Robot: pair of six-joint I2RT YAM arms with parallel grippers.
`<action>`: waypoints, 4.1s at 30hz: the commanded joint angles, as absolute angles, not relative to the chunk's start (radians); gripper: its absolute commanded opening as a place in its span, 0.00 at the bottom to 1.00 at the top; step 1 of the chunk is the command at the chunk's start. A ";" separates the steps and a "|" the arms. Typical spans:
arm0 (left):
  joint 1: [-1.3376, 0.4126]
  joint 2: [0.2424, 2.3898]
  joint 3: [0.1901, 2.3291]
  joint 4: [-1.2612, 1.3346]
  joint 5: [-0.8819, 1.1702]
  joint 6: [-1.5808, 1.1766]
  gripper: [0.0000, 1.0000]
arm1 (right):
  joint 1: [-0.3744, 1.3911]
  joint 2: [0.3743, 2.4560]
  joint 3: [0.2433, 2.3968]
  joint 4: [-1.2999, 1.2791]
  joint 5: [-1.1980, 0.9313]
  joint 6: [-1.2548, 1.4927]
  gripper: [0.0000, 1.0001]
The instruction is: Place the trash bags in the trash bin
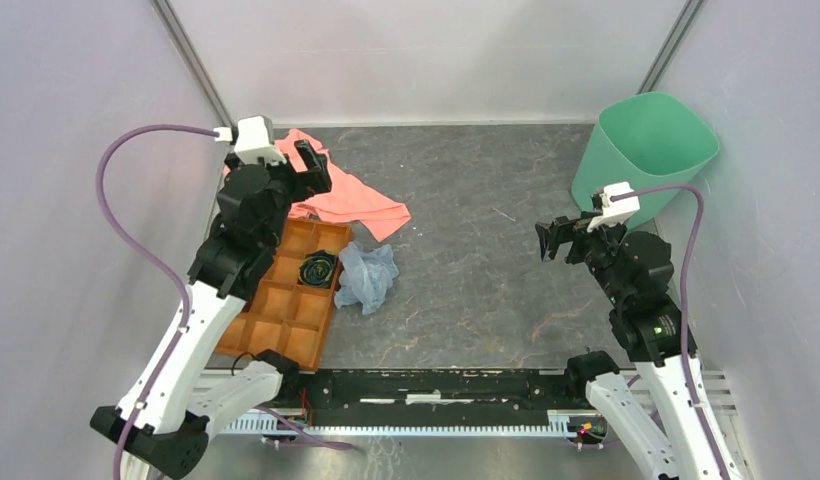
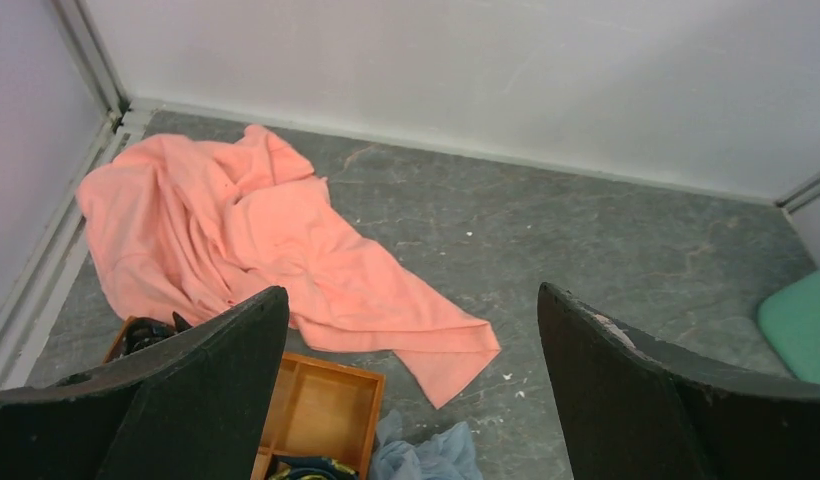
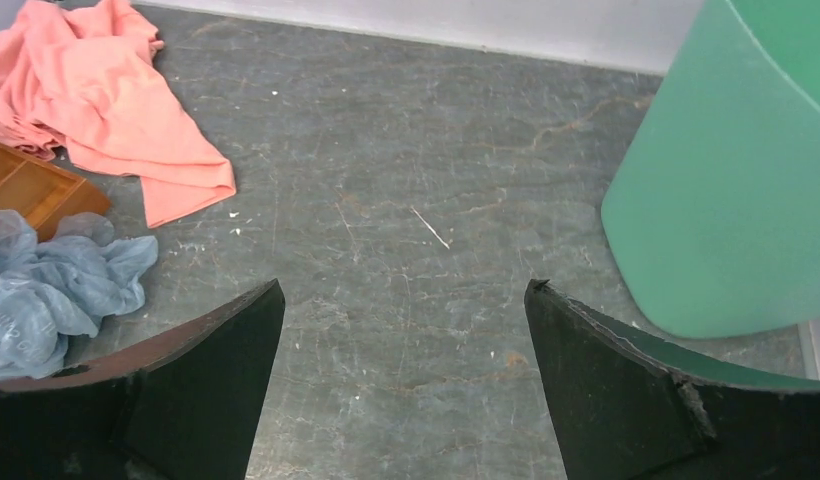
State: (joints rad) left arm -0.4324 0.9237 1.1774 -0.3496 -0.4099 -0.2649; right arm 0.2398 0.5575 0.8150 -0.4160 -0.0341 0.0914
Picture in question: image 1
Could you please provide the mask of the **blue plastic trash bag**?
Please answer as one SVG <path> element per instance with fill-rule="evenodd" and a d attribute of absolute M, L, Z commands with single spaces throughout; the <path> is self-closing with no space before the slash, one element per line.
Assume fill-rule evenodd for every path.
<path fill-rule="evenodd" d="M 350 242 L 338 255 L 343 271 L 334 305 L 344 307 L 359 303 L 363 315 L 377 311 L 385 302 L 399 274 L 391 245 L 365 251 L 357 241 Z"/>

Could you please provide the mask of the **green trash bin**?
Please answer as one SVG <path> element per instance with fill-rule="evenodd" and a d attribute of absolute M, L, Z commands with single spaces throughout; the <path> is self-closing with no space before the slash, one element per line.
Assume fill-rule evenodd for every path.
<path fill-rule="evenodd" d="M 638 190 L 689 183 L 719 150 L 713 130 L 674 96 L 635 95 L 601 111 L 570 192 L 587 211 L 591 196 L 610 184 L 627 182 Z"/>

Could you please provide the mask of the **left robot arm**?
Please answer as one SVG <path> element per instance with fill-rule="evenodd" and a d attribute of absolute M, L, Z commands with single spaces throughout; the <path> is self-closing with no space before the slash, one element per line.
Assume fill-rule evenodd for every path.
<path fill-rule="evenodd" d="M 292 207 L 330 191 L 327 156 L 309 140 L 290 152 L 231 152 L 216 196 L 218 213 L 185 276 L 180 302 L 146 367 L 114 405 L 97 408 L 91 427 L 115 447 L 112 475 L 155 470 L 191 473 L 214 437 L 255 406 L 292 405 L 299 379 L 257 360 L 205 396 L 195 386 L 217 343 L 273 266 Z"/>

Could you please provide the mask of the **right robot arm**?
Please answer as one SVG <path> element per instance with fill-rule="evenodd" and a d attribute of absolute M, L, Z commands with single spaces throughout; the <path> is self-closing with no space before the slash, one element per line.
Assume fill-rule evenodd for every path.
<path fill-rule="evenodd" d="M 616 363 L 604 351 L 568 360 L 566 400 L 594 407 L 615 431 L 647 479 L 740 479 L 706 397 L 701 363 L 682 312 L 668 293 L 674 274 L 671 246 L 623 224 L 588 225 L 595 215 L 538 222 L 542 260 L 570 247 L 570 265 L 583 264 L 611 304 L 611 330 L 646 387 L 655 412 L 640 406 Z"/>

